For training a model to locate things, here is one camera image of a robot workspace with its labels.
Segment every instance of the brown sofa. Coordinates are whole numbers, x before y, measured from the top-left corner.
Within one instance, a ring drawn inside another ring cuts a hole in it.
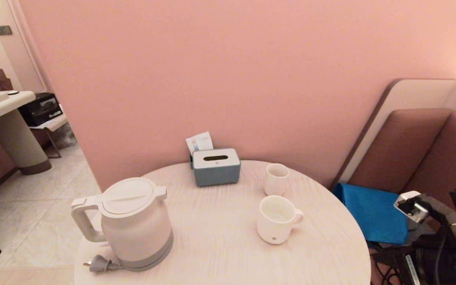
[[[427,193],[454,209],[456,111],[395,110],[348,182],[395,193]]]

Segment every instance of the white mug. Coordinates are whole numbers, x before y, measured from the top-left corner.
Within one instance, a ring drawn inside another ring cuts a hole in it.
[[[279,163],[268,164],[264,184],[265,194],[282,196],[288,187],[290,170]]]
[[[256,229],[262,240],[280,245],[288,240],[291,229],[304,220],[304,212],[295,209],[290,200],[268,196],[260,202]]]

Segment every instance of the sink pedestal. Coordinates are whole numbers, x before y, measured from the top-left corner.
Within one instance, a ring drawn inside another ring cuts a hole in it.
[[[0,143],[24,175],[52,167],[18,110],[0,116]]]

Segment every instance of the blue bag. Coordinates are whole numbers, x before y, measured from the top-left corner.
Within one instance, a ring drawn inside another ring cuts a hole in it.
[[[333,194],[348,208],[365,239],[403,245],[407,238],[407,217],[394,208],[398,194],[339,183]]]

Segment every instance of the electric kettle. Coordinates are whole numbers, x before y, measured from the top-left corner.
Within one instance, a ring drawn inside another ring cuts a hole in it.
[[[105,193],[71,204],[71,215],[88,241],[108,241],[120,265],[130,271],[150,269],[172,249],[173,232],[163,199],[166,187],[146,178],[129,178]],[[101,213],[102,232],[96,231],[86,210]]]

